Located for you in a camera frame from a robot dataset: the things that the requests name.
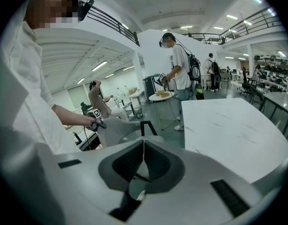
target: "black railing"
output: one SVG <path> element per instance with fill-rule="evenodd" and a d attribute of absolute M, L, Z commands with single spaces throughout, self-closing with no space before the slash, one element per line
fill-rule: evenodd
<path fill-rule="evenodd" d="M 105 26 L 108 26 L 108 27 L 118 31 L 119 33 L 121 33 L 122 35 L 124 35 L 125 37 L 127 37 L 128 39 L 133 41 L 135 44 L 140 46 L 136 32 L 132 33 L 131 31 L 126 29 L 122 25 L 121 22 L 114 19 L 112 16 L 110 16 L 109 14 L 105 13 L 104 11 L 98 9 L 97 7 L 92 6 L 92 8 L 89 10 L 87 16 L 88 16 L 88 18 L 91 18 L 97 22 L 103 23 Z"/>
<path fill-rule="evenodd" d="M 221 34 L 188 33 L 183 35 L 192 37 L 198 41 L 203 41 L 206 44 L 224 44 L 247 34 L 277 26 L 282 26 L 279 17 L 272 9 L 265 8 L 241 20 Z"/>

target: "trash bin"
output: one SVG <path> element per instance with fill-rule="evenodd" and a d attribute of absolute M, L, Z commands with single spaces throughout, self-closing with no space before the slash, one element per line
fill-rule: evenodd
<path fill-rule="evenodd" d="M 142 108 L 136 107 L 134 108 L 136 118 L 143 118 Z"/>

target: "gray floor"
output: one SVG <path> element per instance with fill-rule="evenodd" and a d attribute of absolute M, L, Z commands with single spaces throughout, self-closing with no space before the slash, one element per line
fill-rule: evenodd
<path fill-rule="evenodd" d="M 222 85 L 222 89 L 218 92 L 211 92 L 210 90 L 205 91 L 205 99 L 220 99 L 220 98 L 243 98 L 247 101 L 250 100 L 250 96 L 248 95 L 245 97 L 244 95 L 239 93 L 239 90 L 237 90 L 237 87 L 233 84 L 229 85 L 229 89 L 226 90 L 226 85 Z M 169 99 L 170 104 L 173 108 L 173 111 L 176 116 L 178 116 L 178 100 L 174 98 Z M 179 124 L 178 121 L 174 122 L 172 125 L 168 126 L 166 129 L 161 130 L 159 126 L 159 121 L 157 119 L 158 117 L 158 107 L 161 106 L 161 117 L 171 117 L 173 119 L 173 115 L 171 112 L 171 109 L 169 106 L 167 106 L 164 102 L 162 103 L 145 103 L 142 106 L 143 110 L 143 118 L 141 119 L 132 119 L 131 121 L 135 120 L 150 120 L 153 124 L 156 132 L 158 135 L 162 136 L 166 143 L 172 146 L 178 146 L 181 148 L 185 147 L 185 139 L 184 139 L 184 132 L 183 131 L 175 131 L 174 126 L 177 126 Z M 266 115 L 268 118 L 271 117 L 271 114 L 274 110 L 274 105 L 266 102 L 265 104 L 265 110 L 264 115 Z M 277 109 L 274 116 L 272 117 L 271 121 L 278 127 L 280 131 L 283 131 L 286 120 L 288 116 L 283 111 Z"/>

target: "white t-shirt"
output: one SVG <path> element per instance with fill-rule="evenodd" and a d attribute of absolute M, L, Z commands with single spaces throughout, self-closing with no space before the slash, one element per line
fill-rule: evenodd
<path fill-rule="evenodd" d="M 189 58 L 181 45 L 173 47 L 173 65 L 180 66 L 181 70 L 175 74 L 177 90 L 183 90 L 191 86 L 191 80 L 188 75 L 190 71 Z"/>
<path fill-rule="evenodd" d="M 36 44 L 33 30 L 23 21 L 25 11 L 26 5 L 17 11 L 0 44 L 0 66 L 6 66 L 12 79 L 21 86 L 13 87 L 12 93 L 23 88 L 27 91 L 25 100 L 18 105 L 20 109 L 12 128 L 36 142 L 47 144 L 54 154 L 78 152 L 73 137 L 52 110 L 55 103 L 41 69 L 42 48 Z"/>
<path fill-rule="evenodd" d="M 212 62 L 215 62 L 215 58 L 207 58 L 205 60 L 205 66 L 209 69 L 209 73 L 210 74 L 214 74 L 214 71 L 212 70 Z"/>

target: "sneaker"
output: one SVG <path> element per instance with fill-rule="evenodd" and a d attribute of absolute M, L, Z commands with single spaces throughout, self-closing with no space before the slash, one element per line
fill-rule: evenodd
<path fill-rule="evenodd" d="M 183 131 L 183 130 L 185 130 L 183 127 L 181 127 L 181 126 L 176 126 L 176 127 L 174 127 L 174 130 L 175 131 Z"/>
<path fill-rule="evenodd" d="M 138 196 L 138 198 L 136 199 L 137 201 L 140 201 L 140 202 L 143 202 L 143 200 L 145 199 L 145 197 L 146 197 L 146 195 L 145 195 L 145 190 L 143 190 L 140 194 L 139 194 L 139 196 Z"/>

